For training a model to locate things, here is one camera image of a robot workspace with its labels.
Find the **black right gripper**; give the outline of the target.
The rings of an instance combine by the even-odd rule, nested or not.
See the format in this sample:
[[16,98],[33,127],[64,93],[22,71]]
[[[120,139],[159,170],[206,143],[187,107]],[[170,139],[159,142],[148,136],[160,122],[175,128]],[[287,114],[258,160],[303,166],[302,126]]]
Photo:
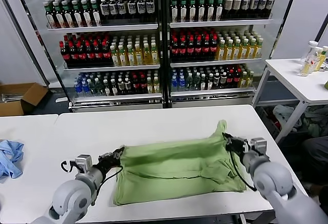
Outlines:
[[225,148],[236,154],[243,154],[249,151],[248,140],[240,137],[231,137],[228,133],[222,133],[224,139],[228,141]]

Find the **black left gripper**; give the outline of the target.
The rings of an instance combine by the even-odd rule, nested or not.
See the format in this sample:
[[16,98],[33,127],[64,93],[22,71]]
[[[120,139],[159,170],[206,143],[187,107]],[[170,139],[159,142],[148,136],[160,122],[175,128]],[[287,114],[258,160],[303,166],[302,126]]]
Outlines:
[[124,152],[125,146],[121,146],[114,152],[105,153],[98,157],[98,166],[103,172],[109,172],[112,168],[119,166],[119,160]]

